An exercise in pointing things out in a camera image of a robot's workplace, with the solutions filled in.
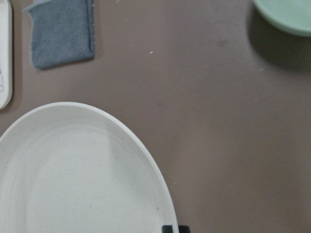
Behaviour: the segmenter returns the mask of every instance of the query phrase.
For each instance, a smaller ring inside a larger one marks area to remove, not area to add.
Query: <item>tabletop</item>
[[[32,0],[11,3],[0,134],[43,104],[90,104],[142,140],[193,233],[311,232],[311,39],[273,28],[251,0],[95,0],[95,59],[41,71]]]

